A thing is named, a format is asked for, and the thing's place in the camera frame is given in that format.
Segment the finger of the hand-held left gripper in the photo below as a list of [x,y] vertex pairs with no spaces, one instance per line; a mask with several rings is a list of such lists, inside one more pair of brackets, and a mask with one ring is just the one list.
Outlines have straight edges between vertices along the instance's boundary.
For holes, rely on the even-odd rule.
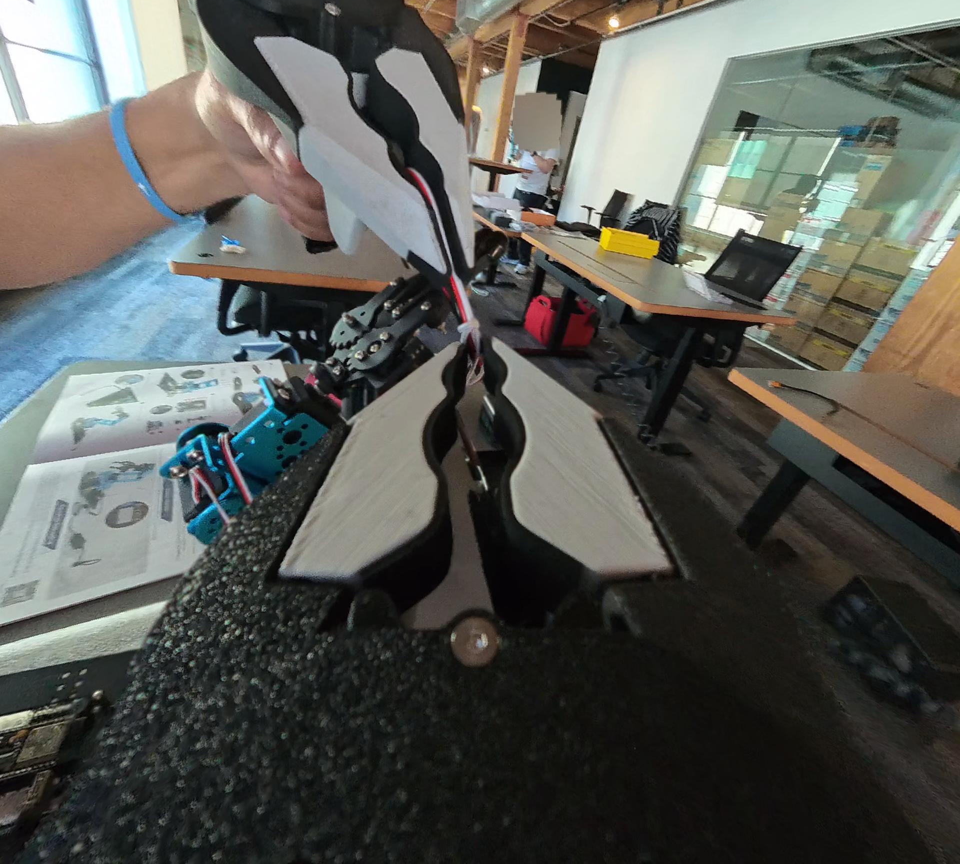
[[436,199],[440,191],[450,207],[450,250],[456,253],[458,274],[470,274],[475,263],[471,169],[466,130],[456,117],[426,59],[418,52],[391,48],[377,58],[377,67],[387,83],[411,105],[417,124],[416,137],[438,164],[441,185],[431,186]]
[[449,263],[423,195],[394,167],[386,140],[354,107],[351,79],[331,54],[289,36],[254,43],[295,105],[300,162],[322,186],[331,233],[348,255],[361,234],[442,275]]

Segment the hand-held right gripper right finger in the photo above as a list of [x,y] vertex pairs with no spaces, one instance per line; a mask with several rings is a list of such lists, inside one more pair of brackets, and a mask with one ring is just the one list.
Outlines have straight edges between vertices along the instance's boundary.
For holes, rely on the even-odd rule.
[[601,428],[599,414],[526,357],[493,339],[488,368],[517,412],[522,448],[510,476],[519,525],[603,580],[671,573],[670,555]]

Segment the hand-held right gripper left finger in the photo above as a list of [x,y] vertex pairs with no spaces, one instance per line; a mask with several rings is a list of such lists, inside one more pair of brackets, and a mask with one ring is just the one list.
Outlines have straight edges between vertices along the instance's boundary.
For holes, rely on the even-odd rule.
[[442,464],[458,438],[467,346],[451,344],[357,414],[279,577],[349,589],[435,589],[453,540]]

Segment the blue toy robot arm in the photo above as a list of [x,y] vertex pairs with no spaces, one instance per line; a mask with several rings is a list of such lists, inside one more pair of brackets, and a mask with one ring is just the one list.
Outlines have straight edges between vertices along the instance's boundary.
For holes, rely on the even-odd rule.
[[187,532],[208,546],[307,450],[340,421],[386,393],[433,356],[422,329],[453,319],[466,345],[466,385],[484,372],[479,323],[469,281],[434,285],[425,276],[397,278],[346,310],[329,332],[326,358],[304,377],[257,377],[254,399],[234,425],[189,426],[160,468],[189,494]]

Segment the printed instruction manual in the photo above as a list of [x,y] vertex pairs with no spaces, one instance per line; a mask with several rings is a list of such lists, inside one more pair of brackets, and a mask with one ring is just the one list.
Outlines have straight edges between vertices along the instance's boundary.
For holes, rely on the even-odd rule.
[[202,553],[189,487],[161,475],[190,426],[239,421],[277,359],[72,376],[1,534],[1,624],[178,577]]

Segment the controller circuit board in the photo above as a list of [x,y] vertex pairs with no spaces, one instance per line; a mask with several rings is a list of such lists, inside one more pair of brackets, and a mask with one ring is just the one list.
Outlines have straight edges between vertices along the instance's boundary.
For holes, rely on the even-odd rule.
[[42,817],[81,761],[102,703],[102,692],[97,691],[91,697],[2,715],[2,839]]

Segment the person's left forearm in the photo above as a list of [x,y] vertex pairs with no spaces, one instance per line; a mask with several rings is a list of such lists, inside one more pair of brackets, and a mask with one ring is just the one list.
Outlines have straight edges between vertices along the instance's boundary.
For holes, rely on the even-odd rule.
[[[133,99],[126,126],[161,198],[194,213],[190,145],[197,75]],[[167,224],[136,190],[112,139],[108,109],[59,123],[2,127],[1,287],[17,290],[90,271]]]

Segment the grey desk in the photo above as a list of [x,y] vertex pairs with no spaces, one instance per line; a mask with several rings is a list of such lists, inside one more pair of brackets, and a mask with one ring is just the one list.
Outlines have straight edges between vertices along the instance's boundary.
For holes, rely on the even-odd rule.
[[[148,364],[143,361],[81,361],[59,370],[42,387],[21,402],[2,422],[2,518],[13,501],[19,480],[34,451],[40,431],[70,378],[103,372],[121,373],[172,368],[177,361]],[[131,590],[95,598],[89,602],[56,610],[49,614],[3,625],[3,644],[28,638],[57,628],[116,615],[143,605],[165,606],[180,583],[178,577],[135,587]],[[107,705],[113,705],[129,684],[129,668],[138,654],[121,653],[73,665],[44,667],[2,677],[2,713],[22,711],[51,701],[66,701],[72,694],[91,697],[101,691]]]

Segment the person's left hand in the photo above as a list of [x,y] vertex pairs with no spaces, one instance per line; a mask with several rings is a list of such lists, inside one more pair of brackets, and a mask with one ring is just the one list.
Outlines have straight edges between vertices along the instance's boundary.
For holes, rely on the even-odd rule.
[[197,77],[194,104],[202,154],[203,208],[255,195],[283,221],[314,242],[334,242],[323,187],[307,171],[273,117],[229,91],[208,70]]

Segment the blue wristband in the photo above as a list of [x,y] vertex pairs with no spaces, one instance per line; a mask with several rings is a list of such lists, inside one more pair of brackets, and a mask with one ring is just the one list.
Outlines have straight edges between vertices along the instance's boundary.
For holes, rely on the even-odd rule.
[[127,105],[131,98],[120,98],[112,103],[108,110],[107,123],[116,153],[123,163],[135,189],[148,203],[150,208],[162,218],[178,226],[194,225],[203,219],[195,213],[181,213],[173,210],[160,196],[139,162],[127,127]]

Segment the yellow plastic bin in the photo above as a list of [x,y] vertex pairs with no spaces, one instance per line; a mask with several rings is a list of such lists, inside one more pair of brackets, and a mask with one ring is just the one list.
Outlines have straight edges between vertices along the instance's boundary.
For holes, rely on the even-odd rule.
[[661,249],[661,242],[647,234],[612,227],[601,229],[598,243],[604,251],[630,258],[652,259]]

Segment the black striped jacket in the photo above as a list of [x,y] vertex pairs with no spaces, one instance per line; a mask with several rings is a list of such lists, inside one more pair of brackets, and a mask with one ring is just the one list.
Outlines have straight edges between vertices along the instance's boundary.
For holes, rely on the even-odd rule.
[[647,200],[630,213],[622,230],[643,234],[657,241],[658,252],[655,257],[674,265],[682,237],[684,213],[682,207]]

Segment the large paned window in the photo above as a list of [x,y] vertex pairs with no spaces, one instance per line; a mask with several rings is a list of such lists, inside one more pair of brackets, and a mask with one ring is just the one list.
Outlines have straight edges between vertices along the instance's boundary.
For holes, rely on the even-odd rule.
[[107,102],[88,0],[1,0],[1,120],[52,123]]

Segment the stack of cardboard boxes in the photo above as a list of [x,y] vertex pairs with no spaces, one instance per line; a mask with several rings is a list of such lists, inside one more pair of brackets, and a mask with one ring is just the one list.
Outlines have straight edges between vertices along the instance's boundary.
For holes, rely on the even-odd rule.
[[958,125],[891,115],[807,129],[742,112],[702,138],[680,196],[699,270],[739,232],[799,247],[766,298],[795,322],[754,340],[859,371],[953,243]]

